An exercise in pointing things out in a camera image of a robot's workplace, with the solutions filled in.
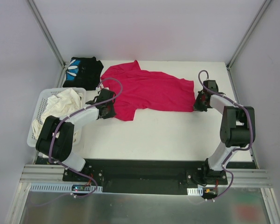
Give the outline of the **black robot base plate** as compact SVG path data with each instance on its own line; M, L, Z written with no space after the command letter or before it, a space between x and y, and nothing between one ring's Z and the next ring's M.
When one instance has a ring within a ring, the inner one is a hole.
M86 174L105 193L186 195L198 185L227 185L223 170L204 161L142 161L87 159Z

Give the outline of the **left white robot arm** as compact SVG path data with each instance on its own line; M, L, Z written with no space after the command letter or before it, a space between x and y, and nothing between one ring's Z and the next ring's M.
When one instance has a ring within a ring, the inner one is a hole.
M86 181L91 173L91 165L73 152L74 133L98 119L113 118L116 115L115 97L115 92L103 88L98 96L86 102L80 110L64 118L47 117L36 142L36 150L73 169L73 176L78 181Z

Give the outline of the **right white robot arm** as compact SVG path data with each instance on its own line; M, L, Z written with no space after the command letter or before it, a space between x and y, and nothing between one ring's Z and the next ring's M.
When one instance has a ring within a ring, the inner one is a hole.
M215 80L203 81L203 89L198 92L193 109L207 112L216 109L221 115L219 130L220 143L202 166L201 180L212 184L223 176L223 167L237 151L247 150L255 141L255 111L251 106L241 106L231 99L224 97L218 91Z

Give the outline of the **pink t shirt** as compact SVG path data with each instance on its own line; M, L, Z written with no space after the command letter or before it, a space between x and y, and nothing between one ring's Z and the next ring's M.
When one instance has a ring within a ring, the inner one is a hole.
M115 117L132 121L136 110L151 109L165 112L193 112L194 82L178 79L160 71L140 68L137 61L109 67L101 79L103 86L119 94Z

